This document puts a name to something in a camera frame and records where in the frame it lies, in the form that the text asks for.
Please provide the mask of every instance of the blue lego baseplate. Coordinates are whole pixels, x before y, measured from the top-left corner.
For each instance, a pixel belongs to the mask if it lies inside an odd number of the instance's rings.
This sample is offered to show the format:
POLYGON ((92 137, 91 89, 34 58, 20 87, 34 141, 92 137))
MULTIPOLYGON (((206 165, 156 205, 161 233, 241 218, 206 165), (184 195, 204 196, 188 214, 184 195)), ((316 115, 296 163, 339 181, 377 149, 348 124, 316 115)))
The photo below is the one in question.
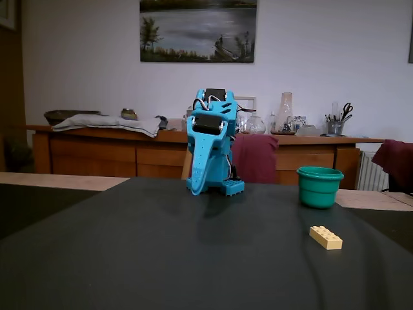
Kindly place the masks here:
MULTIPOLYGON (((189 190, 192 189, 191 178, 186 179, 186 187, 189 190)), ((233 196, 244 191, 245 183, 241 180, 224 180, 221 184, 217 184, 217 186, 205 184, 201 192, 206 192, 209 187, 217 187, 225 196, 233 196)))

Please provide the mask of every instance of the lego brick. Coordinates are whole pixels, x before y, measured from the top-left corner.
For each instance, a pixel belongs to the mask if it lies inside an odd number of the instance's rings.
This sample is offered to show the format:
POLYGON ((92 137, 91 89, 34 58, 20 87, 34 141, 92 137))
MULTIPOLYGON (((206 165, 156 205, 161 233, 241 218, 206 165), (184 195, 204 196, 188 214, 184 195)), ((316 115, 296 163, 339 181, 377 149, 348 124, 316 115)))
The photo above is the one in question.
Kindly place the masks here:
POLYGON ((310 236, 327 250, 340 250, 343 245, 342 239, 324 226, 311 226, 310 236))

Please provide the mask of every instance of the wire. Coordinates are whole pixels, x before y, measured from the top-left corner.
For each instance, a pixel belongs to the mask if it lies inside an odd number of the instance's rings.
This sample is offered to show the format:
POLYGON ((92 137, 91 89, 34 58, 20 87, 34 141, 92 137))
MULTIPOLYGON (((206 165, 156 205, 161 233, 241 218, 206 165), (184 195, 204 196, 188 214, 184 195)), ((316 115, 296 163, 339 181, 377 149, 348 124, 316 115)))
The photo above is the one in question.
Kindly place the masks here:
POLYGON ((239 109, 237 109, 237 112, 242 111, 242 112, 248 112, 248 113, 253 113, 253 112, 257 112, 256 109, 254 108, 243 108, 241 105, 238 104, 239 109))
POLYGON ((209 104, 208 106, 205 105, 205 102, 202 99, 195 98, 194 103, 192 104, 192 110, 195 110, 195 104, 199 102, 202 106, 202 109, 209 111, 209 104))
POLYGON ((228 166, 229 166, 230 171, 229 171, 228 177, 227 177, 226 179, 224 179, 224 180, 225 180, 225 181, 228 181, 228 180, 231 178, 231 174, 232 174, 232 171, 231 171, 231 162, 230 162, 230 156, 226 155, 225 157, 227 157, 227 163, 228 163, 228 166))
POLYGON ((216 98, 214 95, 209 95, 209 97, 208 97, 208 107, 209 107, 209 104, 211 104, 211 98, 214 98, 216 101, 220 101, 218 98, 216 98))
POLYGON ((204 109, 204 110, 206 110, 206 111, 209 111, 209 106, 210 106, 210 104, 211 104, 211 98, 214 98, 215 100, 220 101, 220 100, 219 100, 218 98, 216 98, 214 95, 210 95, 210 96, 208 97, 208 105, 206 105, 205 102, 204 102, 202 99, 195 98, 194 103, 192 104, 192 110, 195 110, 195 104, 196 104, 197 102, 199 102, 199 103, 201 104, 201 106, 202 106, 202 109, 204 109))

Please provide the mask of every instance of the teal plastic cup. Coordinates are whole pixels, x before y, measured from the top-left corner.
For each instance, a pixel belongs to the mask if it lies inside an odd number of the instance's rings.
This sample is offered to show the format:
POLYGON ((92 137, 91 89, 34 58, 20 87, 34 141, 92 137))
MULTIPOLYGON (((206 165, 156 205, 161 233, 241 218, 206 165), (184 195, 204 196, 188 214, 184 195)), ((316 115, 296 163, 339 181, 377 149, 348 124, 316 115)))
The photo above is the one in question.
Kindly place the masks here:
POLYGON ((330 208, 336 202, 341 171, 324 167, 301 167, 299 175, 299 199, 301 203, 318 209, 330 208))

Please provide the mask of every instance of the blue robot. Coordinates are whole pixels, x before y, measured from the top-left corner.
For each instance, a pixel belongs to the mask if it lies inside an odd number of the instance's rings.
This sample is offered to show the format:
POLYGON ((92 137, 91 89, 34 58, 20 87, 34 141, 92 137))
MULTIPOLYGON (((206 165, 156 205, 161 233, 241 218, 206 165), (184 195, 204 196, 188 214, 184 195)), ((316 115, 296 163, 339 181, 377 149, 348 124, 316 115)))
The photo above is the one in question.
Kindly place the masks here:
POLYGON ((238 104, 225 89, 198 90, 187 121, 188 149, 193 154, 192 176, 186 186, 199 195, 217 187, 226 196, 244 191, 244 182, 231 165, 230 150, 237 132, 238 104))

